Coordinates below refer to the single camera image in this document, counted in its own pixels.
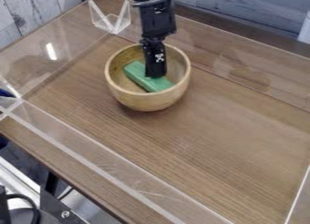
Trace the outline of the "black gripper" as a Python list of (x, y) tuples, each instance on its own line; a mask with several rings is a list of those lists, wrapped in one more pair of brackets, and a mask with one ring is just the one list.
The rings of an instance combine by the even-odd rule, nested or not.
[(159, 78), (167, 74), (164, 44), (158, 39), (176, 31), (175, 10), (172, 0), (146, 0), (136, 3), (140, 13), (142, 36), (140, 40), (144, 60), (146, 76)]

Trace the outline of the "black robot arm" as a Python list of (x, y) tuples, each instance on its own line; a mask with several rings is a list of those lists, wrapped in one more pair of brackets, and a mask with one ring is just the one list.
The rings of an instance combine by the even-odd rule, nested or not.
[(172, 0), (135, 0), (142, 24), (142, 40), (146, 58), (146, 76), (163, 77), (167, 74), (164, 38), (176, 31)]

